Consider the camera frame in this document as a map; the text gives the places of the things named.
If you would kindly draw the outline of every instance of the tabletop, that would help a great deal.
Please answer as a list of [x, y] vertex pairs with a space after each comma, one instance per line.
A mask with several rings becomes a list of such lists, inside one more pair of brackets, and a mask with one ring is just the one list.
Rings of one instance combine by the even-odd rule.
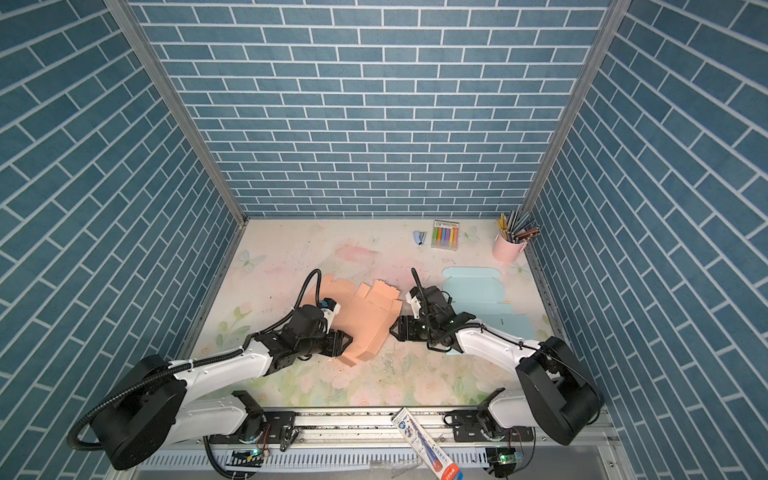
[[[491, 255], [496, 222], [459, 223], [458, 249], [450, 251], [431, 248], [430, 220], [251, 220], [197, 339], [194, 356], [239, 346], [249, 332], [282, 318], [314, 268], [356, 285], [382, 280], [400, 290], [403, 300], [414, 286], [410, 272], [414, 267], [424, 286], [451, 285], [460, 291], [448, 293], [459, 297], [464, 293], [467, 311], [485, 309], [493, 322], [510, 333], [547, 339], [551, 327], [525, 255], [512, 265], [500, 264]], [[415, 230], [427, 232], [425, 244], [416, 244]], [[486, 285], [501, 284], [498, 297], [488, 297], [494, 289], [476, 288], [472, 279], [460, 278], [476, 271], [490, 275], [484, 279]], [[473, 288], [476, 292], [468, 296]], [[484, 294], [485, 298], [476, 298]], [[403, 314], [410, 314], [409, 310], [404, 304]], [[272, 375], [239, 382], [219, 395], [245, 389], [264, 407], [463, 406], [481, 402], [502, 386], [519, 389], [513, 373], [483, 359], [432, 352], [424, 343], [400, 343], [389, 336], [368, 362], [350, 367], [315, 355]]]

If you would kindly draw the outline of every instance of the blue brick wall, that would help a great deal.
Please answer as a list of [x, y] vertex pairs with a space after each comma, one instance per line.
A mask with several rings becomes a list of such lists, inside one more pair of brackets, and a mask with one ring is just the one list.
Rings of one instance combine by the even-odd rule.
[[251, 217], [495, 217], [608, 0], [257, 3], [131, 2]]
[[768, 478], [767, 25], [634, 0], [535, 207], [638, 478]]
[[0, 12], [0, 478], [90, 478], [66, 432], [179, 350], [233, 219], [101, 0]]

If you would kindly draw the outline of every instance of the robotic arm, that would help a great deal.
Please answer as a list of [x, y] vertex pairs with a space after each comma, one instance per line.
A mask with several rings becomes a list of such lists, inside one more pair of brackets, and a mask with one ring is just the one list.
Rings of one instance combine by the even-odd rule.
[[[487, 327], [472, 314], [457, 315], [438, 287], [423, 289], [414, 269], [412, 273], [416, 287], [406, 301], [413, 316], [401, 316], [392, 326], [390, 333], [397, 340], [426, 342], [427, 348], [439, 352], [455, 349], [477, 355], [518, 374], [524, 395], [498, 389], [478, 406], [477, 421], [486, 436], [499, 437], [513, 426], [539, 426], [568, 445], [599, 412], [602, 395], [562, 340], [551, 337], [537, 343]], [[300, 306], [315, 274], [314, 304]], [[266, 418], [247, 392], [197, 399], [235, 382], [277, 372], [296, 359], [341, 355], [353, 339], [331, 329], [340, 305], [320, 300], [320, 277], [320, 271], [313, 270], [293, 309], [272, 326], [248, 335], [239, 348], [202, 359], [165, 362], [158, 355], [142, 359], [73, 425], [68, 445], [76, 450], [103, 449], [121, 470], [138, 465], [163, 445], [201, 436], [206, 444], [207, 436], [216, 434], [256, 442], [266, 435]], [[548, 372], [559, 377], [551, 379]], [[79, 438], [89, 424], [98, 442]]]

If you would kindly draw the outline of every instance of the pink cup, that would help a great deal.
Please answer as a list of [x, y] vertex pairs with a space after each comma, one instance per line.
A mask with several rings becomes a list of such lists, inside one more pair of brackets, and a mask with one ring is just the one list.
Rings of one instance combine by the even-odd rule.
[[528, 246], [528, 241], [523, 240], [520, 243], [508, 242], [500, 233], [496, 235], [496, 241], [493, 244], [493, 257], [499, 263], [514, 263], [520, 256], [520, 252]]

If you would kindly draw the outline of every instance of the table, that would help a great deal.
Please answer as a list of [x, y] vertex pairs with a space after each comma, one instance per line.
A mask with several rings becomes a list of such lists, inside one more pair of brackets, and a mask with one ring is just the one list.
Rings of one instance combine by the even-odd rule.
[[[424, 286], [442, 285], [446, 267], [492, 267], [500, 272], [502, 303], [527, 316], [537, 339], [547, 339], [551, 327], [525, 257], [512, 265], [493, 259], [495, 220], [460, 224], [458, 250], [452, 252], [432, 249], [429, 240], [416, 245], [413, 231], [427, 231], [429, 237], [430, 220], [251, 220], [194, 356], [239, 346], [248, 332], [282, 318], [316, 267], [355, 284], [383, 280], [400, 290], [401, 300], [414, 285], [411, 267]], [[404, 304], [403, 314], [409, 310]], [[370, 362], [348, 367], [315, 355], [210, 397], [244, 389], [264, 407], [473, 406], [502, 386], [520, 388], [514, 374], [483, 359], [431, 352], [424, 343], [399, 343], [390, 336]]]

